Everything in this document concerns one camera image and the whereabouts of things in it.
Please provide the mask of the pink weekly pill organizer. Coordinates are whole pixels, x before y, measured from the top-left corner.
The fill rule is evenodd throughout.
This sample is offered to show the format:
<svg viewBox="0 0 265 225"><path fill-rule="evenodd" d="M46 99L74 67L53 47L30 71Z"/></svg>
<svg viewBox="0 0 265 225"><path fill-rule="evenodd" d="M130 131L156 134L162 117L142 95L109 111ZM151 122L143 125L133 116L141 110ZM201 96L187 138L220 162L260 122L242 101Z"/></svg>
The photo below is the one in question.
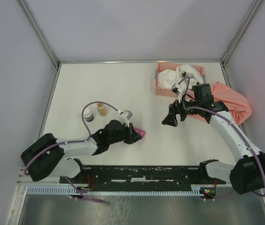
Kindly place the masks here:
<svg viewBox="0 0 265 225"><path fill-rule="evenodd" d="M146 131L140 128L135 127L134 130L142 137L144 138L146 135Z"/></svg>

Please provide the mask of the amber pill bottle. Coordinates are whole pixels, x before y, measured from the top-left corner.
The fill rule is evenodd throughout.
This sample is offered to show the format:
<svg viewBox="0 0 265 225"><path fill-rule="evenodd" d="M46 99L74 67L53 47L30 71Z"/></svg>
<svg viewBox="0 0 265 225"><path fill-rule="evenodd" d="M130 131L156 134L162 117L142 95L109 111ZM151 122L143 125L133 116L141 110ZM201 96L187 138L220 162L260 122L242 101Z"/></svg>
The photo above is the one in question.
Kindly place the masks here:
<svg viewBox="0 0 265 225"><path fill-rule="evenodd" d="M103 103L97 103L97 111L101 117L104 117L107 115L107 110L106 110L105 104Z"/></svg>

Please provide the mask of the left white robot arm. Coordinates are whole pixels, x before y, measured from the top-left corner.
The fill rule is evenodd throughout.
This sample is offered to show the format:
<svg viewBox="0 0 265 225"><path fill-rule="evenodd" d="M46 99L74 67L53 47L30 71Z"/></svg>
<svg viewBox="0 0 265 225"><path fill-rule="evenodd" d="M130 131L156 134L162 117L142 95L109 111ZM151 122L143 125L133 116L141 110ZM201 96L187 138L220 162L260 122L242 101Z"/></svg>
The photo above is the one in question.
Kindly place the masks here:
<svg viewBox="0 0 265 225"><path fill-rule="evenodd" d="M77 183L86 178L86 171L77 162L76 156L95 156L106 152L112 144L134 144L144 137L132 123L111 120L84 140L62 140L47 133L29 146L22 154L24 174L33 181L40 181L51 174L67 176Z"/></svg>

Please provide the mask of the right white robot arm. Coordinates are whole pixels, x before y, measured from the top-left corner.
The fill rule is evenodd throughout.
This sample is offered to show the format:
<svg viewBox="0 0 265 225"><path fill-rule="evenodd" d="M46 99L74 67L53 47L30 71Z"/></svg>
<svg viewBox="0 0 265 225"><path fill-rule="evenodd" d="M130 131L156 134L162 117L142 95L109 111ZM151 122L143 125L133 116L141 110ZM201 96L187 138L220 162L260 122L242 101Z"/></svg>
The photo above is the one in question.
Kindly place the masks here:
<svg viewBox="0 0 265 225"><path fill-rule="evenodd" d="M214 100L210 85L194 85L194 97L189 101L185 99L187 93L182 90L181 83L173 85L171 90L178 97L169 105L168 115L162 124L177 127L178 115L180 121L189 115L199 115L222 137L235 159L234 165L216 159L202 162L203 168L197 172L199 181L209 183L216 178L231 184L240 195L252 192L265 197L265 152L239 128L227 106Z"/></svg>

